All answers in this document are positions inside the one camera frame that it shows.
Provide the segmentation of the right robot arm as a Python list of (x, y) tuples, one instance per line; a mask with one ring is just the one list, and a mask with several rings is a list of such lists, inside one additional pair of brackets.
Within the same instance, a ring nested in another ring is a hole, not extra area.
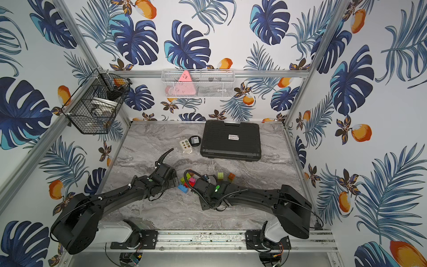
[(203, 209), (218, 210), (221, 205), (247, 206), (274, 215), (284, 231), (299, 239), (308, 239), (314, 215), (311, 202), (290, 185), (280, 189), (254, 189), (218, 181), (212, 184), (193, 170), (183, 175), (185, 184), (199, 196)]

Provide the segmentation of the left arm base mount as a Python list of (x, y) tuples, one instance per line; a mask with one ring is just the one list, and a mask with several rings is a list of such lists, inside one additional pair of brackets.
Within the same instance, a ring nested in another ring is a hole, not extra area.
[(123, 243), (112, 242), (110, 249), (113, 250), (154, 250), (157, 244), (159, 232), (156, 230), (133, 231), (129, 238)]

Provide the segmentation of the orange lego brick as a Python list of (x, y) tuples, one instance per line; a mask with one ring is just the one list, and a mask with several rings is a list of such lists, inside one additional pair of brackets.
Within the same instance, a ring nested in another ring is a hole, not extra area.
[(233, 173), (230, 173), (229, 175), (228, 175), (228, 181), (229, 182), (233, 182), (233, 180), (234, 180), (234, 178), (236, 177), (236, 175), (234, 175)]

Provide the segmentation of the light blue long lego brick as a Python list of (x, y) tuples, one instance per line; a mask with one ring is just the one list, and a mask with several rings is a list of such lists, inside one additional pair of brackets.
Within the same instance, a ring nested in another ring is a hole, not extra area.
[(178, 188), (184, 193), (187, 194), (189, 192), (189, 189), (184, 185), (179, 185)]

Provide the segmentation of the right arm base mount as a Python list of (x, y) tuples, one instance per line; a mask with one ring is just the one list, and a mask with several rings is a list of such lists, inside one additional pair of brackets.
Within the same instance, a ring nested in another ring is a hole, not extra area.
[(279, 242), (273, 242), (264, 237), (261, 230), (247, 230), (245, 232), (245, 243), (247, 249), (257, 251), (268, 250), (290, 250), (291, 244), (289, 237), (282, 238)]

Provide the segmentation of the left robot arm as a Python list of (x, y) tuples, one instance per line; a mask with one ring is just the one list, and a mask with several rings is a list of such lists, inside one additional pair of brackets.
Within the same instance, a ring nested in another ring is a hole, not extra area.
[(75, 195), (53, 223), (50, 237), (63, 245), (69, 254), (80, 253), (95, 240), (103, 217), (132, 202), (177, 187), (176, 170), (163, 162), (172, 151), (170, 149), (160, 156), (155, 162), (155, 170), (148, 176), (134, 176), (128, 185), (102, 194)]

